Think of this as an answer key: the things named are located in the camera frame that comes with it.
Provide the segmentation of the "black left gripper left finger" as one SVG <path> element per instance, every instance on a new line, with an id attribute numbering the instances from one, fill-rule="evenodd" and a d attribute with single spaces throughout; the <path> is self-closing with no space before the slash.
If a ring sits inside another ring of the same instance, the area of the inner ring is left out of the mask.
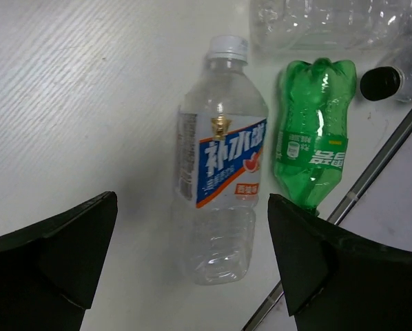
<path id="1" fill-rule="evenodd" d="M 79 330 L 118 212 L 115 192 L 0 236 L 0 330 Z"/>

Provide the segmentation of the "green sprite bottle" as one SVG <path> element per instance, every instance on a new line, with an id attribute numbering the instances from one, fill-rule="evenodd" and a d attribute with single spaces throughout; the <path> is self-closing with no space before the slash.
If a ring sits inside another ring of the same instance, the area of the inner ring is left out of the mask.
<path id="1" fill-rule="evenodd" d="M 295 60 L 278 76 L 273 171 L 287 198 L 312 214 L 342 179 L 356 83 L 348 59 Z"/>

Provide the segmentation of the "large clear crushed bottle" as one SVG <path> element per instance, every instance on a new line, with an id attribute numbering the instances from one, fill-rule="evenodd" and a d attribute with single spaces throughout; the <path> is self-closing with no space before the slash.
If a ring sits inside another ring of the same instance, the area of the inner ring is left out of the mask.
<path id="1" fill-rule="evenodd" d="M 251 1 L 254 45 L 285 50 L 383 50 L 412 43 L 412 1 Z"/>

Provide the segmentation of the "clear bottle white cap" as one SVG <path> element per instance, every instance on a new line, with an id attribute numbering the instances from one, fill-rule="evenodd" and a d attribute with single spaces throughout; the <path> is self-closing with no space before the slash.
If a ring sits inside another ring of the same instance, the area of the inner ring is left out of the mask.
<path id="1" fill-rule="evenodd" d="M 268 108 L 244 72 L 248 49 L 214 37 L 178 108 L 172 218 L 182 271 L 198 285 L 239 281 L 251 260 Z"/>

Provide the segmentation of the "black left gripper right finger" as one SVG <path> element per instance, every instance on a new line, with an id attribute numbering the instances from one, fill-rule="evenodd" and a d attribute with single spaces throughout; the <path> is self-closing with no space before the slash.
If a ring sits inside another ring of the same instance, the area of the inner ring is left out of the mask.
<path id="1" fill-rule="evenodd" d="M 268 222 L 299 330 L 412 330 L 412 252 L 356 235 L 279 194 Z"/>

